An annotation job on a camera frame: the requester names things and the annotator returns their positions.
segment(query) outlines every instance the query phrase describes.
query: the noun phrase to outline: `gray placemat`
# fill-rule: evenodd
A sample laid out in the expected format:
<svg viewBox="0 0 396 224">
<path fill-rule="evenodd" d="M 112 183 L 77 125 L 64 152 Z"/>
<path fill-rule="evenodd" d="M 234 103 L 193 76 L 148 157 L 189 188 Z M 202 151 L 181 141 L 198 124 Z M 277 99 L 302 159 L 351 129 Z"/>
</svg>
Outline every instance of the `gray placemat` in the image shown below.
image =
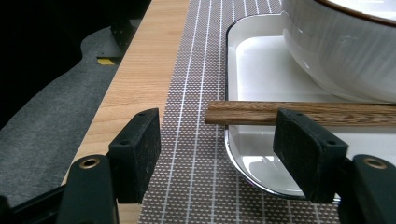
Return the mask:
<svg viewBox="0 0 396 224">
<path fill-rule="evenodd" d="M 162 154 L 139 223 L 339 223 L 336 206 L 288 201 L 233 167 L 224 128 L 205 124 L 224 100 L 225 36 L 238 19 L 279 13 L 279 0 L 191 0 L 162 126 Z"/>
</svg>

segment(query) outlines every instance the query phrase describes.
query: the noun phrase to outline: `bowl rim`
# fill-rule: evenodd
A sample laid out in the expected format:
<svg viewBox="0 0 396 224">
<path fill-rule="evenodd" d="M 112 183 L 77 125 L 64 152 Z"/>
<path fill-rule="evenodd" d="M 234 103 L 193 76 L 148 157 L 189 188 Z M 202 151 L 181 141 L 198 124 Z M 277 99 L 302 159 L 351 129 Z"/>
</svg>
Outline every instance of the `bowl rim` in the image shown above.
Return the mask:
<svg viewBox="0 0 396 224">
<path fill-rule="evenodd" d="M 364 13 L 361 13 L 360 11 L 357 11 L 357 10 L 354 10 L 354 9 L 351 9 L 348 7 L 342 7 L 342 6 L 335 4 L 334 2 L 331 2 L 329 0 L 315 0 L 315 1 L 322 4 L 325 7 L 329 7 L 331 9 L 345 13 L 345 14 L 355 17 L 355 18 L 363 19 L 365 21 L 379 23 L 379 24 L 386 25 L 386 26 L 396 27 L 396 21 L 393 21 L 393 20 L 377 17 L 377 16 L 370 15 L 370 14 L 364 14 Z"/>
</svg>

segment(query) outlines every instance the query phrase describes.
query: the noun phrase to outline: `gray carpet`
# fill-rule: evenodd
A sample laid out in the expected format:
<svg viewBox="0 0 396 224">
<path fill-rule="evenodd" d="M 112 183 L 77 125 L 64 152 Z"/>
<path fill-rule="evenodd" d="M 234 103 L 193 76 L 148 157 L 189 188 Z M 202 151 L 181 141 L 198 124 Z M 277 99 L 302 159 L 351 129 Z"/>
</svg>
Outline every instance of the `gray carpet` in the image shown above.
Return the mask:
<svg viewBox="0 0 396 224">
<path fill-rule="evenodd" d="M 87 36 L 83 59 L 31 99 L 0 131 L 0 195 L 11 206 L 59 187 L 114 77 L 97 62 L 109 28 Z"/>
</svg>

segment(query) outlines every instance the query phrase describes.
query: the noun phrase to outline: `chopstick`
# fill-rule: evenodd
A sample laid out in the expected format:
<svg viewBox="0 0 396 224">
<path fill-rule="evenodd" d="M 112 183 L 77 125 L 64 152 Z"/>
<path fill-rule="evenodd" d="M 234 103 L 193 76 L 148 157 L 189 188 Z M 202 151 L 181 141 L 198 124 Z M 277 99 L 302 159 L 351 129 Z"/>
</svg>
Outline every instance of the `chopstick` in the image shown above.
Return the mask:
<svg viewBox="0 0 396 224">
<path fill-rule="evenodd" d="M 275 125 L 279 108 L 306 114 L 325 126 L 396 126 L 395 104 L 211 101 L 206 124 Z"/>
</svg>

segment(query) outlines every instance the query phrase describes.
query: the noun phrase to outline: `white bowl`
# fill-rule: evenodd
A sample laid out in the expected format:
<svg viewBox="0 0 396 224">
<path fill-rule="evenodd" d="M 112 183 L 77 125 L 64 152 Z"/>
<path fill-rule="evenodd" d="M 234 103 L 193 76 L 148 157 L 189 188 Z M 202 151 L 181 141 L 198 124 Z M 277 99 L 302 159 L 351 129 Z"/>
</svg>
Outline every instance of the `white bowl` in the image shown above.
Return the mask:
<svg viewBox="0 0 396 224">
<path fill-rule="evenodd" d="M 282 7 L 290 54 L 321 88 L 396 103 L 395 0 L 282 0 Z"/>
</svg>

